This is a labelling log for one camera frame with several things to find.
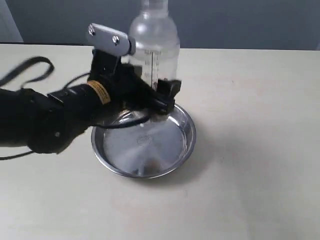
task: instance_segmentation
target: plastic bottle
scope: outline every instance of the plastic bottle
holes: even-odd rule
[[[141,78],[154,89],[158,79],[174,79],[177,74],[180,40],[169,17],[168,0],[142,0],[141,12],[130,27],[136,53],[129,63],[142,66]]]

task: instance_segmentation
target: silver metal plate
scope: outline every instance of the silver metal plate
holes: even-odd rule
[[[104,125],[118,124],[137,118],[126,112],[104,120]],[[91,143],[99,161],[119,175],[152,179],[180,167],[196,144],[196,127],[188,113],[175,105],[170,116],[161,122],[105,130],[94,127]]]

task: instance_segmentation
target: bolt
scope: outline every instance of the bolt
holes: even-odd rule
[[[90,36],[96,35],[95,28],[92,24],[89,25],[88,31],[89,31]]]
[[[118,36],[113,36],[112,37],[112,42],[114,43],[114,45],[117,46],[119,44],[119,42],[120,42],[119,37]]]

